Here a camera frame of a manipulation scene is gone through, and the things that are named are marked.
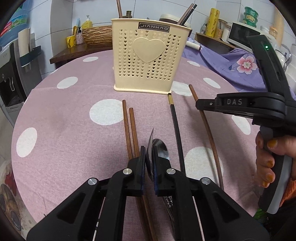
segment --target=green container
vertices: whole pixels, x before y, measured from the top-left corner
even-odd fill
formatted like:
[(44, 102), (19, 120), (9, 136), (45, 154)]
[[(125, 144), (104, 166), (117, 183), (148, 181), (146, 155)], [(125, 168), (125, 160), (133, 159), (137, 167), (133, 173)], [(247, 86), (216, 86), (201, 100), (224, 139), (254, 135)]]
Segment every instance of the green container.
[(253, 24), (256, 24), (258, 22), (257, 18), (253, 17), (252, 15), (250, 15), (248, 13), (244, 13), (244, 19), (251, 21)]
[(258, 16), (259, 16), (259, 14), (254, 9), (252, 9), (250, 7), (245, 7), (244, 10), (245, 10), (245, 13), (253, 16), (254, 18), (258, 18)]
[(250, 20), (245, 19), (245, 18), (243, 19), (242, 23), (244, 23), (244, 24), (246, 24), (246, 25), (249, 25), (249, 26), (252, 26), (252, 27), (254, 27), (254, 28), (257, 27), (256, 24), (252, 23)]

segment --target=cream plastic utensil holder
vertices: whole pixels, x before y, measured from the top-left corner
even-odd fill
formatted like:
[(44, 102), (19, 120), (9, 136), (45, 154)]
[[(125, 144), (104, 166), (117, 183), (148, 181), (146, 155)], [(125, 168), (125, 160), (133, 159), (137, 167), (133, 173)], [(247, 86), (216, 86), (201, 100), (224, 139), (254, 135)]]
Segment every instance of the cream plastic utensil holder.
[(112, 19), (114, 89), (170, 93), (190, 30), (154, 20)]

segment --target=heart pattern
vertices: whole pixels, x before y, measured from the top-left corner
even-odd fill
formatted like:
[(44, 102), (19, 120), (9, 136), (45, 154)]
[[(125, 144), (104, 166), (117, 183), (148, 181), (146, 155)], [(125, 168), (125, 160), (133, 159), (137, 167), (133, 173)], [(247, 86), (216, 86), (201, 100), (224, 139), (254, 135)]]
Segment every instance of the heart pattern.
[(133, 42), (133, 50), (140, 60), (149, 63), (164, 52), (165, 44), (159, 39), (148, 40), (141, 37)]

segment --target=orange sleeve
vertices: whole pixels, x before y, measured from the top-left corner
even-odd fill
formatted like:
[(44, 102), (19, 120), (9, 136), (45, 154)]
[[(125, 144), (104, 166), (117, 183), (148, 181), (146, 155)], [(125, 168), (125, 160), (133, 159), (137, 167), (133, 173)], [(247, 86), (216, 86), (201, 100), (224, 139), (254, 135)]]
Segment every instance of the orange sleeve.
[(291, 178), (288, 182), (288, 185), (287, 185), (287, 188), (285, 190), (285, 193), (284, 193), (284, 196), (281, 200), (281, 204), (280, 206), (283, 205), (283, 203), (286, 201), (286, 200), (289, 200), (289, 199), (292, 199), (292, 198), (295, 198), (296, 197), (296, 180), (293, 181)]

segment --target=round table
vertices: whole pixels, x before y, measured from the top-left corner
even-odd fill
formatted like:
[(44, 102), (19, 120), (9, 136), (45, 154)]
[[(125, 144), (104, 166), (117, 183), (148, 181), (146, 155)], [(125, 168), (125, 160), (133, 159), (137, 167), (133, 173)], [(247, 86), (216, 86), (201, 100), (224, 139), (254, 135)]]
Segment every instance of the round table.
[[(113, 52), (75, 59), (45, 78), (21, 109), (12, 137), (12, 167), (19, 193), (39, 222), (90, 177), (110, 178), (128, 162), (122, 100), (133, 107), (139, 145), (154, 138), (167, 145), (171, 166), (180, 169), (175, 132), (166, 95), (117, 92)], [(172, 96), (188, 177), (218, 183), (210, 142), (188, 84), (199, 98), (237, 92), (225, 79), (198, 63), (181, 59)], [(251, 120), (206, 112), (222, 165), (225, 192), (253, 215), (255, 136)], [(153, 184), (147, 196), (159, 240), (173, 240), (170, 221)], [(126, 202), (123, 240), (144, 240), (134, 197)]]

